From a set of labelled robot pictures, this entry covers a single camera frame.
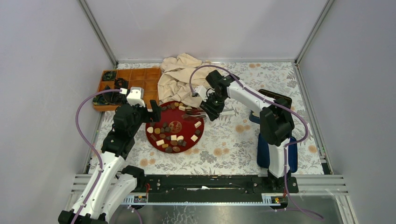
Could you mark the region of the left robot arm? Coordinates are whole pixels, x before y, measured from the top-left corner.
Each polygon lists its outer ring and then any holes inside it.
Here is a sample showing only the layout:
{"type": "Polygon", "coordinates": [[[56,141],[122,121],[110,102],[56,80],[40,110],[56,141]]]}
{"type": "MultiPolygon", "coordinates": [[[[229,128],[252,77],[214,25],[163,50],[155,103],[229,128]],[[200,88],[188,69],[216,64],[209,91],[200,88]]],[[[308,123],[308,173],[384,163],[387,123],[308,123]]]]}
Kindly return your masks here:
{"type": "Polygon", "coordinates": [[[105,137],[99,164],[81,197],[69,211],[63,210],[60,224],[107,224],[125,197],[144,188],[144,170],[122,165],[131,151],[134,136],[143,123],[159,122],[161,108],[155,100],[146,106],[124,104],[116,108],[111,131],[105,137]]]}

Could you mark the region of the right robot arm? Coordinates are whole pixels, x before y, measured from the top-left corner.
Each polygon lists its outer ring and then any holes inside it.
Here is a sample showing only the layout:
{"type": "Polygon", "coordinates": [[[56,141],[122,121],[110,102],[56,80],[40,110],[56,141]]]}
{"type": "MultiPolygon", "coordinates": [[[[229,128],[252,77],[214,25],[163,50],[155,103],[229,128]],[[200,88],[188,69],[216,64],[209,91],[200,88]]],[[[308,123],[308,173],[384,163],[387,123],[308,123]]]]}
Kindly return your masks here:
{"type": "Polygon", "coordinates": [[[227,99],[234,99],[259,116],[260,134],[269,149],[268,179],[269,189],[280,192],[286,187],[286,179],[290,166],[288,146],[291,142],[294,121],[290,106],[284,99],[266,97],[247,86],[234,74],[222,76],[217,70],[208,74],[206,81],[212,92],[202,85],[193,88],[193,96],[201,97],[200,108],[213,121],[220,116],[227,99]]]}

